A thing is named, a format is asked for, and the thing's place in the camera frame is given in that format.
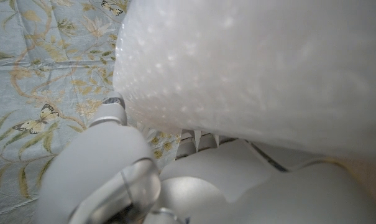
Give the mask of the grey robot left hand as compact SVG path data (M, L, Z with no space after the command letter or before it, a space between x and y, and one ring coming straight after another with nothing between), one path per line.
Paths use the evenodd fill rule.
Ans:
M339 162L186 132L159 169L112 91L44 173L37 223L376 223L376 202Z

